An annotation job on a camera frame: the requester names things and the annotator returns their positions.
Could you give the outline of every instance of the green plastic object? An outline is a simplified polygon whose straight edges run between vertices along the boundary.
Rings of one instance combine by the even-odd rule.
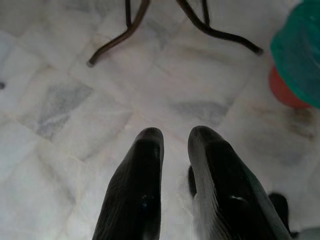
[[[320,108],[320,0],[305,0],[293,9],[273,38],[271,52],[294,94]]]

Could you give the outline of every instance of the marble floor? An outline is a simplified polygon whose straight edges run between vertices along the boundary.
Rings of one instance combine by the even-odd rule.
[[[293,230],[320,226],[320,112],[288,108],[268,86],[270,41],[297,1],[209,2],[213,26],[265,54],[208,37],[174,0],[153,0],[136,34],[88,68],[125,29],[123,1],[1,1],[1,240],[91,239],[109,180],[146,127],[164,135],[161,240],[196,239],[187,139],[197,125],[287,197]]]

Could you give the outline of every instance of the red plastic object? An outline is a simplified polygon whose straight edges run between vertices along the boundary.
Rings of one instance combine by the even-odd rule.
[[[296,95],[290,90],[285,81],[279,75],[276,66],[274,66],[271,70],[269,84],[274,96],[284,105],[296,109],[311,107],[308,103],[305,103],[297,98]]]

